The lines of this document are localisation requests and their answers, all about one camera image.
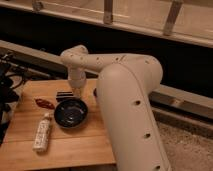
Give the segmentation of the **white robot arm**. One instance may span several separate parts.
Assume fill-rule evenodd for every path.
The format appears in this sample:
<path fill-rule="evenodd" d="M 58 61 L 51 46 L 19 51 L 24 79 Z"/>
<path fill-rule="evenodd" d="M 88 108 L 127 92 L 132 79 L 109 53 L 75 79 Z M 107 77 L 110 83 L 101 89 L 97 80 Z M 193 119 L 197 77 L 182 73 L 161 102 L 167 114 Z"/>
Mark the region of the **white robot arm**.
<path fill-rule="evenodd" d="M 64 50 L 60 59 L 77 97 L 86 74 L 98 75 L 97 102 L 118 171 L 172 171 L 148 98 L 160 86 L 160 62 L 143 54 L 91 54 L 83 45 Z"/>

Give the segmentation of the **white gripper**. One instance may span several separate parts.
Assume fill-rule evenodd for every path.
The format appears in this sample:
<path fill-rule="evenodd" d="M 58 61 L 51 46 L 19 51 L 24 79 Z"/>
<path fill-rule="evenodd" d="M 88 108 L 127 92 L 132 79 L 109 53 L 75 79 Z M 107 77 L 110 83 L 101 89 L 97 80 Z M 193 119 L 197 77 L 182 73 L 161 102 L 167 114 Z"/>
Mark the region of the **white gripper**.
<path fill-rule="evenodd" d="M 68 69 L 68 82 L 73 88 L 73 95 L 77 98 L 82 96 L 82 90 L 86 84 L 86 73 L 82 68 L 69 68 Z"/>

